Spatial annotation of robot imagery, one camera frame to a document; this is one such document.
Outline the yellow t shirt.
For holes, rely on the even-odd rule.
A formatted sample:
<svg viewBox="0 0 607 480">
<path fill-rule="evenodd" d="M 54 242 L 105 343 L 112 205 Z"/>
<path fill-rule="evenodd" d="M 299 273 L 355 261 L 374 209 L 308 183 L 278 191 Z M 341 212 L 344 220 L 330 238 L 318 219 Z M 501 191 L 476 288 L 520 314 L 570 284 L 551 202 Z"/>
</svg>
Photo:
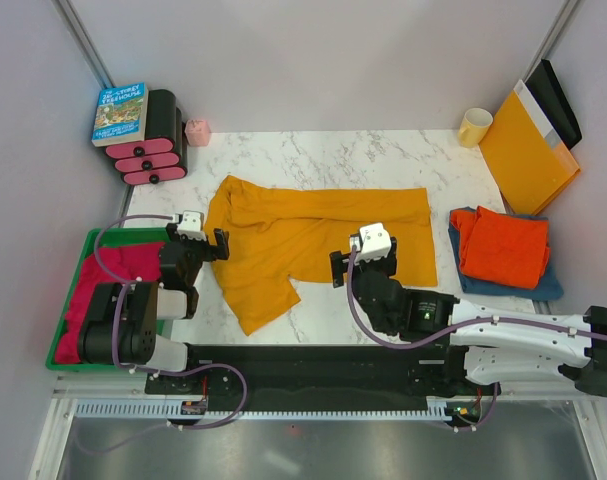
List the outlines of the yellow t shirt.
<svg viewBox="0 0 607 480">
<path fill-rule="evenodd" d="M 294 281 L 331 282 L 330 253 L 374 223 L 397 240 L 396 279 L 437 286 L 426 189 L 298 191 L 226 177 L 210 201 L 204 230 L 229 235 L 229 257 L 213 271 L 242 331 L 250 335 L 299 303 Z"/>
</svg>

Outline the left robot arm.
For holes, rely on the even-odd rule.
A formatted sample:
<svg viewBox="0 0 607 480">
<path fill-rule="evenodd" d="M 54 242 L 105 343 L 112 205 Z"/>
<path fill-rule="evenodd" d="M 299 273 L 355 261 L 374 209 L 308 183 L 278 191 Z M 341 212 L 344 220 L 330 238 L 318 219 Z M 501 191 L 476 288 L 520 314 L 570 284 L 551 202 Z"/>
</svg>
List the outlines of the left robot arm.
<svg viewBox="0 0 607 480">
<path fill-rule="evenodd" d="M 196 278 L 204 263 L 229 259 L 229 233 L 214 229 L 210 243 L 200 219 L 186 213 L 160 218 L 168 222 L 164 230 L 112 223 L 95 235 L 88 258 L 106 278 L 89 287 L 77 283 L 87 301 L 76 351 L 82 364 L 168 373 L 173 387 L 191 393 L 203 371 L 187 360 L 185 345 L 158 333 L 158 324 L 194 316 Z"/>
</svg>

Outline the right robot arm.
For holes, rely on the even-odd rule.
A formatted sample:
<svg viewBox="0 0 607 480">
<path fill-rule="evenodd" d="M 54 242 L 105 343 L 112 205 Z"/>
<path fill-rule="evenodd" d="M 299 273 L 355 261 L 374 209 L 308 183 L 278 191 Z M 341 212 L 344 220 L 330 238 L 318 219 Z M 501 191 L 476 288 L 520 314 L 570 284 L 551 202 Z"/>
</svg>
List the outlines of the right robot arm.
<svg viewBox="0 0 607 480">
<path fill-rule="evenodd" d="M 345 287 L 353 320 L 382 347 L 439 348 L 441 381 L 460 394 L 473 385 L 567 380 L 607 398 L 607 308 L 583 314 L 525 314 L 450 294 L 405 288 L 394 279 L 393 237 L 354 235 L 347 253 L 329 255 L 332 284 Z"/>
</svg>

